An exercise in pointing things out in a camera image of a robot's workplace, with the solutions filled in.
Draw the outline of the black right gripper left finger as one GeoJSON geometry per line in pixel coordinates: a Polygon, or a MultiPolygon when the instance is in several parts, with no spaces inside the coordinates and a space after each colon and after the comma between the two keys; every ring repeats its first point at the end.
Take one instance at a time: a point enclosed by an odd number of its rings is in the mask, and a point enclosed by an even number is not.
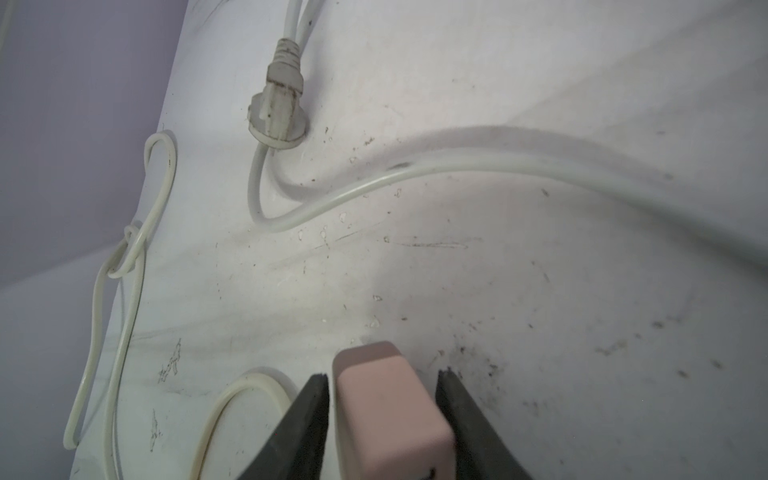
{"type": "Polygon", "coordinates": [[[329,405],[328,376],[312,375],[239,479],[320,479],[329,405]]]}

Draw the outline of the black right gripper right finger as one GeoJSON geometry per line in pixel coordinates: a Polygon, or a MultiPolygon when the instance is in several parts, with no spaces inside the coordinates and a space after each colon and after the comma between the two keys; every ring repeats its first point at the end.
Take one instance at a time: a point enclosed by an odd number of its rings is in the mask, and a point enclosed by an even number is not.
{"type": "Polygon", "coordinates": [[[457,479],[533,479],[452,370],[439,372],[435,400],[454,433],[457,479]]]}

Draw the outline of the pink usb charger plug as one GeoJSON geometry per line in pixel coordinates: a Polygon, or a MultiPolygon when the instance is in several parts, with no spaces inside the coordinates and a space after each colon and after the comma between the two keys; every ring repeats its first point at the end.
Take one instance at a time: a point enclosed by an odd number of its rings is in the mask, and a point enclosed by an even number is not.
{"type": "Polygon", "coordinates": [[[388,341],[333,359],[343,479],[454,479],[455,435],[415,370],[388,341]]]}

